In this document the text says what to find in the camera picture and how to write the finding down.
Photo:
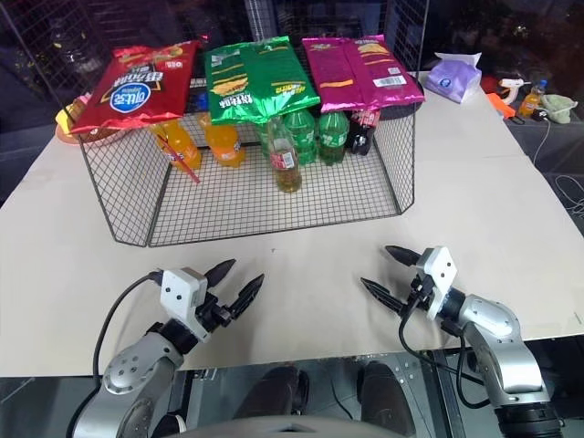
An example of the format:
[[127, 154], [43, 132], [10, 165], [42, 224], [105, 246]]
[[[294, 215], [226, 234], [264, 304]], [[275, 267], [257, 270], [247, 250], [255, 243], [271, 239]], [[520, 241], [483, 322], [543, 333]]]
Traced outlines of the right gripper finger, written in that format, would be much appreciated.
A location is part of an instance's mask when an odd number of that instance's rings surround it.
[[364, 277], [360, 279], [360, 282], [384, 307], [396, 314], [401, 314], [403, 312], [406, 304], [394, 297], [386, 287]]
[[404, 266], [415, 266], [418, 263], [418, 254], [411, 249], [397, 245], [386, 245], [385, 250], [395, 261]]

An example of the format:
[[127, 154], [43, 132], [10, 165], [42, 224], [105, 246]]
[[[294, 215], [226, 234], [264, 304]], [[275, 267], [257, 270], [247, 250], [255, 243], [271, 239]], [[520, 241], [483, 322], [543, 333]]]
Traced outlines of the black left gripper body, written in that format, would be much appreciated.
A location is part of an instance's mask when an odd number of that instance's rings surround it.
[[207, 292], [203, 303], [195, 309], [195, 316], [205, 329], [217, 329], [227, 327], [233, 320], [238, 319], [241, 314], [240, 307], [239, 298], [231, 305], [221, 305], [217, 296]]

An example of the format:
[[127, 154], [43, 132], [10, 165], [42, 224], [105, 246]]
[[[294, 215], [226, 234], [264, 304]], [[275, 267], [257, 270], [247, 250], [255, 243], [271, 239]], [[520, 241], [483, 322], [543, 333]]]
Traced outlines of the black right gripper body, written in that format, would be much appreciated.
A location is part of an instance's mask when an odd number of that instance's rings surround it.
[[410, 284], [410, 294], [402, 308], [401, 315], [405, 316], [416, 308], [427, 312], [433, 299], [433, 278], [429, 275], [417, 275]]

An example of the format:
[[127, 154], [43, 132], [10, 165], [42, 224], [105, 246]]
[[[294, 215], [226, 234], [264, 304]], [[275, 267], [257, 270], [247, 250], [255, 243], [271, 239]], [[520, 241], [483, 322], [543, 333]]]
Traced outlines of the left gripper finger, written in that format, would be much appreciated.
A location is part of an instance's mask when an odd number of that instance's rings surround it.
[[235, 259], [228, 259], [209, 269], [204, 274], [207, 280], [207, 287], [216, 287], [227, 276], [235, 262]]
[[256, 299], [256, 296], [264, 282], [265, 275], [261, 274], [256, 278], [250, 280], [239, 292], [237, 299], [229, 307], [231, 319], [239, 319], [239, 317], [247, 310], [247, 308]]

